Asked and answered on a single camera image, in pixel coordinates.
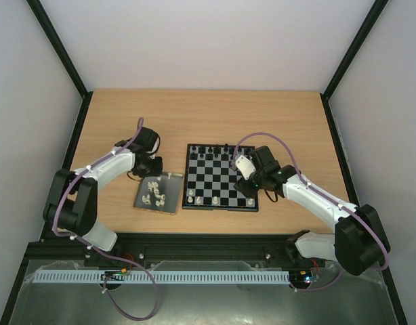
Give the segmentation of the black white chess board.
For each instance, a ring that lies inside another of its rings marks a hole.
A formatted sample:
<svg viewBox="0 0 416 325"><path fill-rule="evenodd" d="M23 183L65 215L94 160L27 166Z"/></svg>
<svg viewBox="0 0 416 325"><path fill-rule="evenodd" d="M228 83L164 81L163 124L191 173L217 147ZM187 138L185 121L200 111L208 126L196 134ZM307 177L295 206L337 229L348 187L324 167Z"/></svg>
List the black white chess board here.
<svg viewBox="0 0 416 325"><path fill-rule="evenodd" d="M229 144L188 144L186 153L186 169L184 176L183 209L225 210L239 212L258 212L258 197L253 198L249 206L249 198L238 192L234 185L241 177L238 170L230 168L234 146ZM192 204L188 203L188 191L193 190ZM195 202L201 197L201 203ZM218 203L213 204L214 196Z"/></svg>

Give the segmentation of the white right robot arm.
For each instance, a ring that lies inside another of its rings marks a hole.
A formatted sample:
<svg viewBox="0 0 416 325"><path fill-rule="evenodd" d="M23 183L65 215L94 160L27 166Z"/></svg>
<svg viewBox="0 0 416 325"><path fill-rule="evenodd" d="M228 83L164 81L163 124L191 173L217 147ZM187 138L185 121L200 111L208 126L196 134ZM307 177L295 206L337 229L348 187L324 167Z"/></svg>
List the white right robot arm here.
<svg viewBox="0 0 416 325"><path fill-rule="evenodd" d="M241 173L235 188L246 198L259 190L286 198L322 220L329 234L302 230L287 239L285 252L294 265L311 258L339 263L349 274L387 264L390 251L377 211L370 205L346 202L312 183L296 165L281 166L267 146L243 154L236 147L231 164Z"/></svg>

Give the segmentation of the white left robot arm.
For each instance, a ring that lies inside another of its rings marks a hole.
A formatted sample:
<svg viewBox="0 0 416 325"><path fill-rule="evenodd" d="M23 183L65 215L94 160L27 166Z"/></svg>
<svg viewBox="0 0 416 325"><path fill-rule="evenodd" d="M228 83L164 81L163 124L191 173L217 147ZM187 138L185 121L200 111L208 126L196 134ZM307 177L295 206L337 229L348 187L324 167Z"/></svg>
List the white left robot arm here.
<svg viewBox="0 0 416 325"><path fill-rule="evenodd" d="M135 136L117 142L90 165L57 171L43 210L55 235L82 238L90 246L111 251L117 234L98 220L98 194L124 173L159 176L163 170L162 158L157 156L160 143L157 132L139 127Z"/></svg>

